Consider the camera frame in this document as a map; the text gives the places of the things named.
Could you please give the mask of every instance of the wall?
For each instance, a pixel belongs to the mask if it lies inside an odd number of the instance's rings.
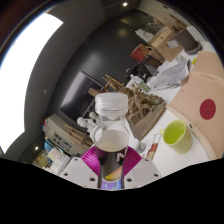
[[[75,122],[58,110],[69,85],[79,71],[85,72],[103,86],[106,84],[103,79],[105,74],[114,77],[121,83],[126,84],[129,81],[124,78],[127,74],[126,69],[137,63],[130,54],[140,43],[146,43],[135,34],[137,26],[123,23],[122,19],[123,17],[114,19],[102,25],[76,51],[57,83],[48,115],[57,113],[71,126],[80,129]]]
[[[48,13],[64,24],[50,38],[36,61],[26,92],[26,131],[9,147],[4,155],[6,159],[18,160],[24,149],[41,134],[41,121],[45,118],[51,95],[64,68],[83,41],[106,22],[100,0],[65,1]]]
[[[185,23],[187,26],[191,25],[189,21],[187,21],[177,12],[170,9],[169,7],[164,8],[163,4],[155,0],[141,0],[138,9],[145,13],[148,13],[149,15],[155,17],[156,19],[163,17],[166,18],[167,21],[174,21],[169,15],[171,14],[175,16],[177,19],[179,19],[181,22]]]

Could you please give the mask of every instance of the black wall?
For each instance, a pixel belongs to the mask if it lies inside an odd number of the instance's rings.
[[[104,86],[106,81],[103,77],[108,74],[126,84],[129,81],[124,78],[126,69],[137,63],[130,56],[131,52],[140,43],[146,45],[135,31],[145,27],[149,20],[152,21],[151,18],[146,18],[145,13],[134,10],[120,18],[108,21],[91,34],[75,52],[63,71],[52,95],[47,114],[50,116],[57,113],[71,126],[85,130],[58,110],[75,75],[83,71]]]

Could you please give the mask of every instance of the white table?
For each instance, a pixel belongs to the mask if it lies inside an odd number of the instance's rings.
[[[200,42],[203,46],[202,51],[209,51],[209,52],[215,52],[213,47],[209,42],[201,41]],[[189,59],[191,61],[190,70],[192,70],[193,65],[192,62],[195,58],[197,58],[197,54],[195,55],[187,55],[184,50],[180,53],[185,59]],[[167,68],[170,68],[174,65],[178,64],[177,61],[174,59],[172,62],[169,62],[167,65]],[[132,81],[130,81],[127,84],[127,87],[130,87]],[[158,95],[164,99],[166,104],[169,104],[172,99],[175,97],[175,95],[178,93],[181,87],[177,87],[175,89],[165,89],[165,90],[157,90],[152,91],[150,94]],[[178,119],[174,114],[172,114],[167,109],[163,113],[163,115],[160,117],[160,119],[157,121],[155,126],[148,132],[148,134],[142,139],[142,142],[146,144],[146,150],[141,153],[140,155],[142,157],[146,157],[148,150],[151,148],[151,145],[153,143],[153,137],[154,134],[159,133],[159,130],[165,129],[166,126],[172,122],[173,120]],[[128,123],[126,122],[126,126],[129,129],[130,132],[130,141],[134,138],[133,134],[131,133],[130,127]],[[200,142],[197,140],[197,138],[192,134],[193,138],[193,145],[191,149],[185,153],[185,154],[177,154],[174,150],[172,150],[169,146],[167,146],[162,137],[160,138],[158,148],[156,150],[156,153],[154,155],[154,158],[152,162],[157,167],[157,169],[160,171],[161,175],[167,176],[169,174],[172,174],[178,170],[181,170],[185,167],[188,167],[190,165],[199,164],[203,162],[210,161],[206,150],[203,148],[203,146],[200,144]]]

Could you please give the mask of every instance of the white paper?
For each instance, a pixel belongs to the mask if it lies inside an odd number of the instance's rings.
[[[146,43],[148,43],[153,37],[154,35],[151,33],[148,33],[142,29],[136,30],[135,33],[141,37]]]
[[[167,70],[161,71],[156,77],[152,77],[149,86],[152,90],[175,88],[181,85],[189,75],[189,60],[175,65]]]
[[[169,46],[170,48],[179,47],[179,44],[178,44],[178,42],[177,42],[176,40],[168,41],[167,44],[168,44],[168,46]]]

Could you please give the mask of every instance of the red circle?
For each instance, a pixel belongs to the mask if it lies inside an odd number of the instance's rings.
[[[210,120],[214,117],[216,112],[215,102],[211,99],[205,100],[200,107],[201,117],[205,120]]]

